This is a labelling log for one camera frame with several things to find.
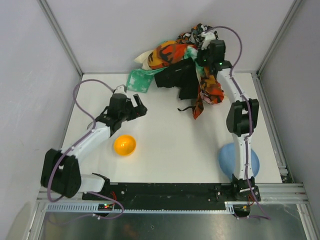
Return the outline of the orange yellow brown camouflage cloth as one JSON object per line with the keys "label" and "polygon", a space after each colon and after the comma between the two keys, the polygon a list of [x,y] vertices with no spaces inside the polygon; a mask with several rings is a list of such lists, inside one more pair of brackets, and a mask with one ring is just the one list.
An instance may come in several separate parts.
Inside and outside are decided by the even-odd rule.
{"label": "orange yellow brown camouflage cloth", "polygon": [[151,70],[159,70],[154,75],[158,88],[179,88],[180,100],[192,100],[188,109],[196,120],[204,111],[204,103],[222,103],[225,94],[208,66],[196,62],[197,47],[177,40],[165,41],[148,56],[147,65]]}

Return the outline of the black orange white camouflage cloth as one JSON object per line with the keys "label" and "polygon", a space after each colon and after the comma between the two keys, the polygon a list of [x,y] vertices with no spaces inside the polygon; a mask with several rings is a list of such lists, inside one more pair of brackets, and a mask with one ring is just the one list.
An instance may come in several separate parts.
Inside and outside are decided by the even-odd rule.
{"label": "black orange white camouflage cloth", "polygon": [[203,38],[201,37],[201,33],[214,32],[214,31],[216,30],[214,30],[211,26],[199,23],[195,27],[193,27],[190,32],[181,33],[176,39],[176,42],[178,44],[194,45],[197,49],[201,49],[201,45],[203,41]]}

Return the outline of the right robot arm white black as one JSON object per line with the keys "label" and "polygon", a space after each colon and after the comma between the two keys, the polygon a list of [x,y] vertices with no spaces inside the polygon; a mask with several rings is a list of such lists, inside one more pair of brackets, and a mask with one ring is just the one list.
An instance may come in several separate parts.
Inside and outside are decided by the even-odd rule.
{"label": "right robot arm white black", "polygon": [[226,128],[233,143],[218,151],[218,162],[230,184],[217,191],[217,198],[225,201],[260,200],[255,176],[259,171],[259,160],[252,157],[251,139],[258,123],[259,101],[247,96],[233,75],[233,66],[225,60],[226,45],[223,40],[213,39],[208,46],[198,51],[198,64],[209,68],[209,72],[221,84],[230,101],[226,117]]}

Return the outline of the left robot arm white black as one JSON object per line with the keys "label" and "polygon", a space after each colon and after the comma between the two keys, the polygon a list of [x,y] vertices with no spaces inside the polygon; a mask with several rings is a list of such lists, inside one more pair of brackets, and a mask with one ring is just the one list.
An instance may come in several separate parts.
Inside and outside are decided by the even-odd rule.
{"label": "left robot arm white black", "polygon": [[136,106],[125,93],[114,93],[109,105],[78,141],[67,148],[48,150],[44,157],[41,186],[67,198],[77,193],[101,193],[106,190],[110,180],[98,173],[81,174],[80,163],[119,130],[123,122],[146,115],[148,109],[140,96],[134,94],[133,97]]}

